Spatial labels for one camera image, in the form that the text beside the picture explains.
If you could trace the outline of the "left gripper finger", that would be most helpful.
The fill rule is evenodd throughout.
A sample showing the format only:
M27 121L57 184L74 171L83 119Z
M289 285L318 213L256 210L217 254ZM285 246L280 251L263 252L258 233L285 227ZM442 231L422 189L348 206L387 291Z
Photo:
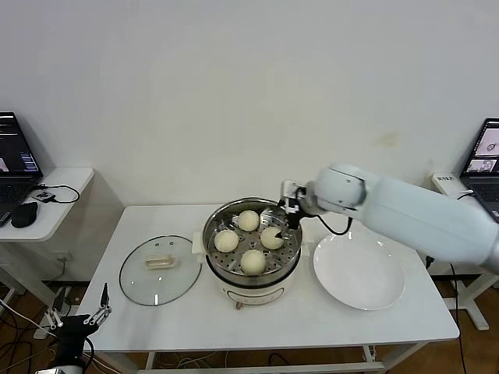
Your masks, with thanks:
M58 328L63 327L64 323L57 309L48 309L44 315L45 319L49 323L49 327L51 330L56 330Z
M97 307L96 311L93 312L87 319L87 323L91 326L100 326L109 317L110 314L111 306L108 293L108 284L105 283L101 293L100 304Z

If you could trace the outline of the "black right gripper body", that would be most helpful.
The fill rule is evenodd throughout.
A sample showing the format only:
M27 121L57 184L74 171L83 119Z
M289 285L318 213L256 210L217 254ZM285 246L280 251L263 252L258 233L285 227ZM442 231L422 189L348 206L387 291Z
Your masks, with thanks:
M306 201L306 190L296 189L287 198L287 215L292 217L315 217L314 206Z

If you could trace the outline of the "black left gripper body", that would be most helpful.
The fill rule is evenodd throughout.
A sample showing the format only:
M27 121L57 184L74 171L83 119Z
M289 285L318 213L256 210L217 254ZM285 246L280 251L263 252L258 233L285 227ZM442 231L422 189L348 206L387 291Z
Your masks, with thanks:
M88 364L82 359L86 339L96 331L96 325L85 323L90 314L62 317L62 326L55 329L57 350L54 366L76 366L87 369Z

